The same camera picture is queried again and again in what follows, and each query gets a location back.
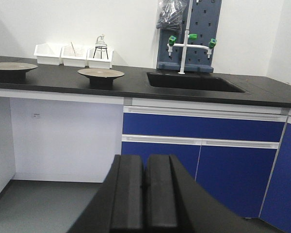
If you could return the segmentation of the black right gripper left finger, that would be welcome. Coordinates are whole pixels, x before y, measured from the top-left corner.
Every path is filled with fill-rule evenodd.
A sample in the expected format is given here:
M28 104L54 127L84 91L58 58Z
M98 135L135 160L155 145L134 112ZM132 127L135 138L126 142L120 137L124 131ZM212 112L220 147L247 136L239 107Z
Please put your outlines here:
M143 162L137 155L115 155L111 168L70 233L141 233Z

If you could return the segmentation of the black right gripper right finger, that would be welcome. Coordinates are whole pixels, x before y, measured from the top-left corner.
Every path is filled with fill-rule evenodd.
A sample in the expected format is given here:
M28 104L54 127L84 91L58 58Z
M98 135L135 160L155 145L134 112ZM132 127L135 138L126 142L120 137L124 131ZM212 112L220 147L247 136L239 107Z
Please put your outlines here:
M149 233L263 233L197 184L176 156L156 160L146 169Z

